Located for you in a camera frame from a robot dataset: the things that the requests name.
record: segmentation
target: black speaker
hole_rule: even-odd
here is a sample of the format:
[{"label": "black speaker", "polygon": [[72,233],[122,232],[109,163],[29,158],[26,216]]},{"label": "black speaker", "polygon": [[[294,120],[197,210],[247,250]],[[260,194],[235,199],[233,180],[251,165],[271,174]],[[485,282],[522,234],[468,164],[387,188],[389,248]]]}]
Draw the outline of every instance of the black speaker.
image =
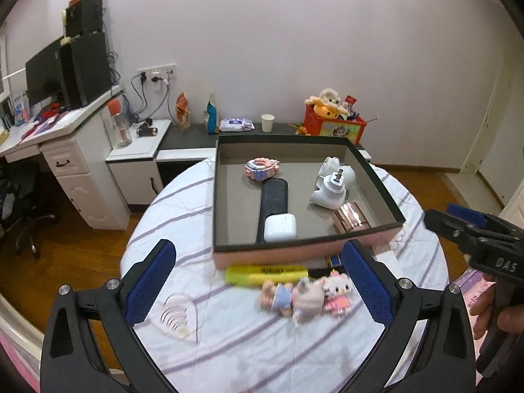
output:
[{"label": "black speaker", "polygon": [[102,0],[80,0],[65,11],[66,36],[102,31]]},{"label": "black speaker", "polygon": [[81,35],[60,48],[62,94],[71,109],[90,104],[111,88],[105,34]]}]

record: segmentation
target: yellow highlighter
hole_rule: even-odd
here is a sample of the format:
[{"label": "yellow highlighter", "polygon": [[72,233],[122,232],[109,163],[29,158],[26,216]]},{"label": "yellow highlighter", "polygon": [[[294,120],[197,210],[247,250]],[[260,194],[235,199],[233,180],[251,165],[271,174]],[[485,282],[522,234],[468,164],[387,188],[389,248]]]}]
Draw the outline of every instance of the yellow highlighter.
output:
[{"label": "yellow highlighter", "polygon": [[226,270],[226,283],[236,285],[262,285],[264,281],[296,283],[308,277],[304,266],[230,266]]}]

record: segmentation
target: computer monitor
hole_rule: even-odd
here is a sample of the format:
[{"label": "computer monitor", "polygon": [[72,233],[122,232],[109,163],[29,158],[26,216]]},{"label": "computer monitor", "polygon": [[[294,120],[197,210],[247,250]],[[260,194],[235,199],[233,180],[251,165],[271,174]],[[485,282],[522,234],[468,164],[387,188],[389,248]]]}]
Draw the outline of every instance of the computer monitor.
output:
[{"label": "computer monitor", "polygon": [[33,106],[48,97],[62,99],[60,40],[53,41],[26,63],[27,95]]}]

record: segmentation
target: white charging case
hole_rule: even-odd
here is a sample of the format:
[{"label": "white charging case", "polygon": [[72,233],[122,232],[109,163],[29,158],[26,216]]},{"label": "white charging case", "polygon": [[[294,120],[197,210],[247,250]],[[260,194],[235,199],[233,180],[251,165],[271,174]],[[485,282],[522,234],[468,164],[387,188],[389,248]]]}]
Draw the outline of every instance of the white charging case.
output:
[{"label": "white charging case", "polygon": [[264,241],[282,242],[297,238],[297,219],[291,213],[273,214],[264,223]]}]

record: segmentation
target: red toy box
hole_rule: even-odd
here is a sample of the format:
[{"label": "red toy box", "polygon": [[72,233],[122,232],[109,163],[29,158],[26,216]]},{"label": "red toy box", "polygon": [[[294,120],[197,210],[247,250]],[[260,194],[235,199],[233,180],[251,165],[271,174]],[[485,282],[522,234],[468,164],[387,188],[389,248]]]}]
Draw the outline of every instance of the red toy box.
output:
[{"label": "red toy box", "polygon": [[357,117],[354,121],[341,119],[325,119],[313,111],[313,105],[306,105],[304,126],[311,136],[345,137],[352,144],[360,144],[360,138],[366,127],[366,122]]}]

